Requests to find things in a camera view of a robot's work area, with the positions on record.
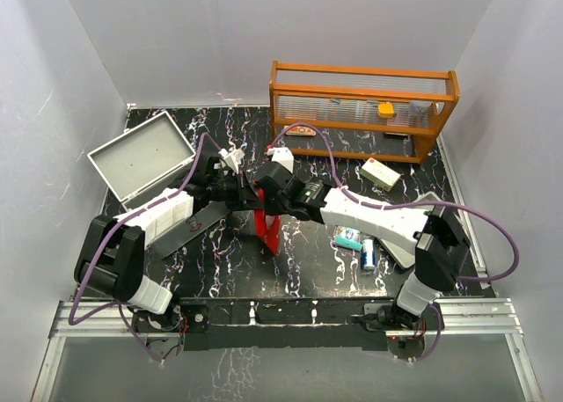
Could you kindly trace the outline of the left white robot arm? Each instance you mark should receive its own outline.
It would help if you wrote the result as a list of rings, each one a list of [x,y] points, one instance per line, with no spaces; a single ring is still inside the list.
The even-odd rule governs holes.
[[[223,201],[231,209],[256,202],[255,194],[245,196],[252,189],[243,160],[241,149],[203,152],[185,177],[178,177],[140,207],[115,217],[95,217],[74,270],[77,299],[91,289],[151,313],[153,323],[164,331],[176,328],[182,310],[172,303],[168,288],[144,273],[145,253],[212,201]]]

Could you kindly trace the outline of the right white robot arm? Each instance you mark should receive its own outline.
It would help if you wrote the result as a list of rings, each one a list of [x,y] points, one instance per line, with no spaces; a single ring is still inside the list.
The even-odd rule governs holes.
[[[414,268],[394,298],[390,313],[405,329],[421,322],[424,310],[455,288],[470,255],[470,239],[451,208],[392,208],[389,204],[331,186],[303,181],[282,164],[269,161],[255,185],[268,216],[343,226],[396,245],[414,256]]]

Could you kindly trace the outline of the red first aid pouch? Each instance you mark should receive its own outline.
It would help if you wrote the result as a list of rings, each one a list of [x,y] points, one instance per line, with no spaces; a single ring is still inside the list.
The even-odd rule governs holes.
[[[265,209],[254,210],[254,222],[257,236],[266,248],[273,254],[279,253],[281,217],[266,214]]]

